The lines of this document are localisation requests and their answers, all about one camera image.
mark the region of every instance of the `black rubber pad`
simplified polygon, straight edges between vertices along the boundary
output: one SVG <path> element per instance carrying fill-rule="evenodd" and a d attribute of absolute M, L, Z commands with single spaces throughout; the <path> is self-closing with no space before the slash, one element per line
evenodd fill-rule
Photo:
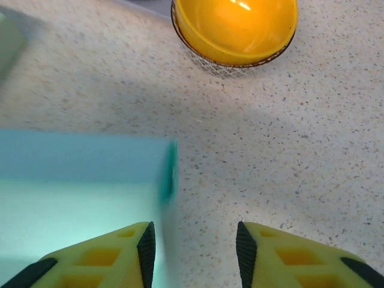
<path fill-rule="evenodd" d="M 363 278 L 372 288 L 384 288 L 384 276 L 366 263 L 355 259 L 342 257 L 341 261 L 347 265 L 354 273 Z"/>
<path fill-rule="evenodd" d="M 45 273 L 56 265 L 58 261 L 54 258 L 47 258 L 28 265 L 21 270 L 10 281 L 6 282 L 1 288 L 30 288 Z"/>
<path fill-rule="evenodd" d="M 151 288 L 154 277 L 156 237 L 155 225 L 150 222 L 141 237 L 137 250 L 139 252 L 140 268 L 142 271 L 143 288 Z"/>
<path fill-rule="evenodd" d="M 243 222 L 239 222 L 236 234 L 236 254 L 238 256 L 242 288 L 251 288 L 257 244 Z"/>

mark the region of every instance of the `teal box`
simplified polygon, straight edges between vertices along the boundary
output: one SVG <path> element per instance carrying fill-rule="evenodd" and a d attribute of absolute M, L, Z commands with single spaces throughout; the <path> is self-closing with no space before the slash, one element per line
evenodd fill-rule
<path fill-rule="evenodd" d="M 0 130 L 0 285 L 44 255 L 153 221 L 153 288 L 178 288 L 177 144 Z"/>

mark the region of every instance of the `terrazzo surface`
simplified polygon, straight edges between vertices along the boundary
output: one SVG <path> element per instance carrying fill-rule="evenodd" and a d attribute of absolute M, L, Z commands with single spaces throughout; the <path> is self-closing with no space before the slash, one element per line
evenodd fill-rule
<path fill-rule="evenodd" d="M 384 273 L 384 7 L 301 0 L 254 77 L 211 77 L 172 25 L 108 0 L 0 0 L 28 45 L 0 126 L 180 142 L 183 287 L 240 287 L 237 222 L 356 253 Z"/>

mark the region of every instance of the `bowl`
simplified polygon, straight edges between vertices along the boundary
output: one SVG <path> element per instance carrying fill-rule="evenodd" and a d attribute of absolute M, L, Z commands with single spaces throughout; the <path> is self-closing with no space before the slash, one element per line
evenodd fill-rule
<path fill-rule="evenodd" d="M 295 36 L 293 35 L 290 41 L 288 42 L 288 44 L 285 45 L 281 50 L 279 50 L 278 52 L 274 53 L 270 57 L 263 59 L 261 61 L 258 61 L 252 64 L 245 64 L 245 65 L 221 64 L 203 56 L 186 41 L 179 27 L 174 1 L 172 1 L 172 5 L 171 5 L 171 20 L 172 20 L 172 24 L 175 29 L 175 32 L 179 37 L 179 39 L 181 40 L 182 48 L 185 54 L 192 60 L 192 62 L 195 65 L 201 68 L 204 72 L 212 76 L 219 77 L 221 79 L 242 77 L 242 76 L 256 74 L 257 68 L 259 66 L 271 62 L 272 60 L 279 57 L 282 53 L 284 53 L 284 51 L 289 47 L 289 45 L 291 44 Z"/>
<path fill-rule="evenodd" d="M 203 56 L 253 64 L 288 45 L 298 22 L 296 0 L 175 0 L 185 40 Z"/>

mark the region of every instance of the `light blue box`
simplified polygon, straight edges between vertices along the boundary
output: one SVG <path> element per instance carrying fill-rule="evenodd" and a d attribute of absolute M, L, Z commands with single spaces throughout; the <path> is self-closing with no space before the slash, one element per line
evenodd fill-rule
<path fill-rule="evenodd" d="M 58 249 L 153 221 L 154 288 L 178 288 L 177 144 L 0 130 L 0 285 Z"/>

